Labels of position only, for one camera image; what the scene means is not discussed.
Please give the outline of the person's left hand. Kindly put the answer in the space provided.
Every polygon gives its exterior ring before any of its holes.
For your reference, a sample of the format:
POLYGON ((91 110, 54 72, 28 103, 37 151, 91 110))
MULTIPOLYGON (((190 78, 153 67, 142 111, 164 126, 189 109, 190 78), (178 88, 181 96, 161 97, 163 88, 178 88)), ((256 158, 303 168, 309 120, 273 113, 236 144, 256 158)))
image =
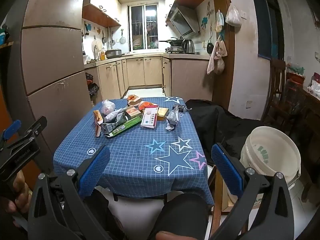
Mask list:
POLYGON ((12 189, 16 198, 14 201, 4 198, 3 205, 5 211, 7 213, 15 213, 16 211, 27 213, 29 211, 31 194, 29 192, 29 186, 25 182, 22 170, 16 174, 16 177, 12 182, 12 189))

